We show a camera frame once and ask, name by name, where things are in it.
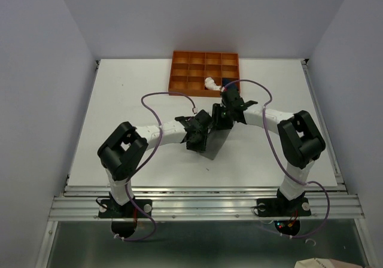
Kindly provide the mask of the navy blue underwear white trim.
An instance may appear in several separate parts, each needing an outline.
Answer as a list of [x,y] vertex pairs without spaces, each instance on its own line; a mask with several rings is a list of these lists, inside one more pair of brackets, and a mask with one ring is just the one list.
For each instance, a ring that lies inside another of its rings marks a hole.
[[222,78],[222,86],[227,86],[229,83],[236,81],[234,78]]

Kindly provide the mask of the white pink grey underwear pile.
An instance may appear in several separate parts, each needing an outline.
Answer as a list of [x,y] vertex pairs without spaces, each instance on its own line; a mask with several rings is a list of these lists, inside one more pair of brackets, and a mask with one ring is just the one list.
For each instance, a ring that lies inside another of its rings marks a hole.
[[221,86],[217,85],[211,77],[205,78],[204,84],[207,90],[221,91]]

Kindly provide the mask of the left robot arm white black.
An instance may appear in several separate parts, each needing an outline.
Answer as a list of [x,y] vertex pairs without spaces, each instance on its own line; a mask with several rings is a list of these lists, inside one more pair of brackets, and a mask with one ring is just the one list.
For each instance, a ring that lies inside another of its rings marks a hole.
[[188,150],[204,152],[212,125],[213,118],[201,110],[192,117],[180,116],[160,125],[135,127],[125,121],[117,126],[97,152],[108,175],[114,212],[125,217],[133,211],[130,180],[146,151],[185,143]]

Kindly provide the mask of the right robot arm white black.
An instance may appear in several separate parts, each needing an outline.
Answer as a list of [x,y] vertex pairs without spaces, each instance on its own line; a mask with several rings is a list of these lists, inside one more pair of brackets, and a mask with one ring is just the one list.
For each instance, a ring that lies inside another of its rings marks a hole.
[[268,109],[256,101],[245,102],[235,89],[221,92],[221,102],[212,106],[213,128],[230,130],[235,123],[264,129],[284,180],[277,192],[275,207],[289,214],[305,193],[311,168],[326,143],[309,112],[297,113]]

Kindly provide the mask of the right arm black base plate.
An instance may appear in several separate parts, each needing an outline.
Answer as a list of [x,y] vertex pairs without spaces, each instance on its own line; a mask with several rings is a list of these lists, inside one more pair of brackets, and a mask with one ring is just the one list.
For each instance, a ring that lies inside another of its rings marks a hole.
[[309,217],[312,215],[307,198],[282,200],[280,198],[262,198],[256,201],[255,212],[259,217]]

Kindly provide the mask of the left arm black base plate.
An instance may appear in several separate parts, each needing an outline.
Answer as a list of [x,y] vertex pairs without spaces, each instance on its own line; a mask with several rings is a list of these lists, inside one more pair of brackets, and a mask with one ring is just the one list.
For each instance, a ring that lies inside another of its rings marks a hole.
[[136,220],[146,218],[146,216],[130,202],[121,206],[113,198],[97,198],[96,203],[99,206],[98,217],[101,219],[128,218]]

